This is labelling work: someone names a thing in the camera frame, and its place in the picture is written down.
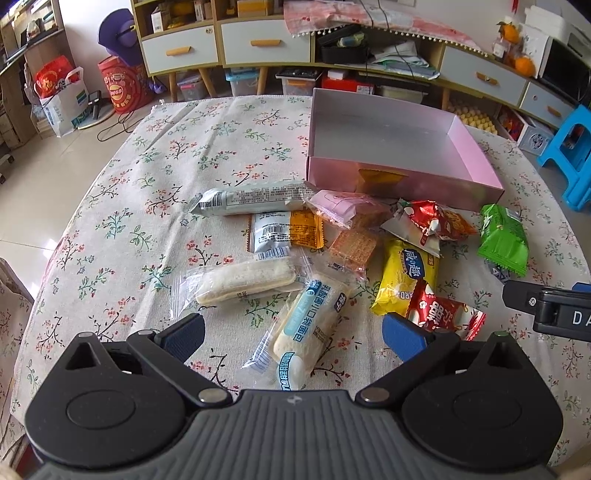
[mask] pink snack package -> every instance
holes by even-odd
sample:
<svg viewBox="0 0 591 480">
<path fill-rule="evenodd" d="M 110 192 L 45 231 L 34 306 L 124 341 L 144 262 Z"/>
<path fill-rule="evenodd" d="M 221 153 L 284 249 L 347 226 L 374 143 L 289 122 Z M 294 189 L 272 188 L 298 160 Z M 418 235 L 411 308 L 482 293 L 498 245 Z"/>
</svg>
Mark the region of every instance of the pink snack package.
<svg viewBox="0 0 591 480">
<path fill-rule="evenodd" d="M 321 190 L 306 200 L 306 205 L 341 230 L 379 226 L 391 216 L 388 205 L 364 193 Z"/>
</svg>

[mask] green snack package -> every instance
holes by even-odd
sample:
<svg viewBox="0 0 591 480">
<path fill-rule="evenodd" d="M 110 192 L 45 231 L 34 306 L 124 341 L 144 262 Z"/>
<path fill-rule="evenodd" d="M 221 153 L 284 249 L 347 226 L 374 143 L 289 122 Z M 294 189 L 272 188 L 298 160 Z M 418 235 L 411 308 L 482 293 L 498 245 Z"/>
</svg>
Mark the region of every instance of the green snack package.
<svg viewBox="0 0 591 480">
<path fill-rule="evenodd" d="M 500 205 L 484 205 L 478 255 L 523 277 L 529 247 L 519 215 Z"/>
</svg>

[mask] orange drawer handle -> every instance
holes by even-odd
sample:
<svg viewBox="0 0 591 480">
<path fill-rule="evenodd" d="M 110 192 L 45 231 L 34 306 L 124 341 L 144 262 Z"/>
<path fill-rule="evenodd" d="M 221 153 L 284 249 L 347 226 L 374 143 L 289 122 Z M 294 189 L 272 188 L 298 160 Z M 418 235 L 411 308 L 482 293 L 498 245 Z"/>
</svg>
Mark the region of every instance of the orange drawer handle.
<svg viewBox="0 0 591 480">
<path fill-rule="evenodd" d="M 166 51 L 166 56 L 167 57 L 176 57 L 178 55 L 184 55 L 186 53 L 189 53 L 191 51 L 191 48 L 192 47 L 173 48 L 172 50 Z"/>
<path fill-rule="evenodd" d="M 489 83 L 490 85 L 499 85 L 498 80 L 495 80 L 488 75 L 484 75 L 484 73 L 476 72 L 476 78 L 478 78 L 478 80 L 482 80 L 483 82 Z"/>
<path fill-rule="evenodd" d="M 551 115 L 554 115 L 556 118 L 562 118 L 562 113 L 560 113 L 556 108 L 552 108 L 550 106 L 546 107 Z"/>
<path fill-rule="evenodd" d="M 281 40 L 251 40 L 253 47 L 278 47 L 281 44 Z"/>
</svg>

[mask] blue plastic stool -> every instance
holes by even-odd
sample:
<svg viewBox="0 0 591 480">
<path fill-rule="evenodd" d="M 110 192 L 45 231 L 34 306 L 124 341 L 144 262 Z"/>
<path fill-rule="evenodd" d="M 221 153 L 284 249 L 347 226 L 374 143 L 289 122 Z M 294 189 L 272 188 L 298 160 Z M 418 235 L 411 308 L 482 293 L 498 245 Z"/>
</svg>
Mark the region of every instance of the blue plastic stool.
<svg viewBox="0 0 591 480">
<path fill-rule="evenodd" d="M 568 148 L 564 141 L 576 126 L 584 127 L 583 134 L 574 148 Z M 538 157 L 538 164 L 544 166 L 548 160 L 554 160 L 566 176 L 569 185 L 562 198 L 573 210 L 580 211 L 591 200 L 591 112 L 579 106 L 564 121 L 560 130 L 548 144 L 544 153 Z"/>
</svg>

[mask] blue gripper pad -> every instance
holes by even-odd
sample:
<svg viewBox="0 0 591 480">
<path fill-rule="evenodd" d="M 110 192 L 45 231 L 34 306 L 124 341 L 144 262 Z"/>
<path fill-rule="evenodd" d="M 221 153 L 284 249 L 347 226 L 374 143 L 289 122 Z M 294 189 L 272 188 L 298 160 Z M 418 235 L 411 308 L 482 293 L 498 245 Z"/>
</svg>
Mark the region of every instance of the blue gripper pad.
<svg viewBox="0 0 591 480">
<path fill-rule="evenodd" d="M 382 319 L 382 337 L 392 351 L 406 362 L 427 348 L 432 334 L 416 326 L 397 313 L 388 313 Z"/>
<path fill-rule="evenodd" d="M 181 362 L 195 353 L 205 340 L 205 321 L 198 313 L 184 319 L 156 334 L 154 343 Z"/>
<path fill-rule="evenodd" d="M 573 285 L 573 291 L 591 293 L 591 285 L 589 285 L 588 283 L 577 282 Z"/>
</svg>

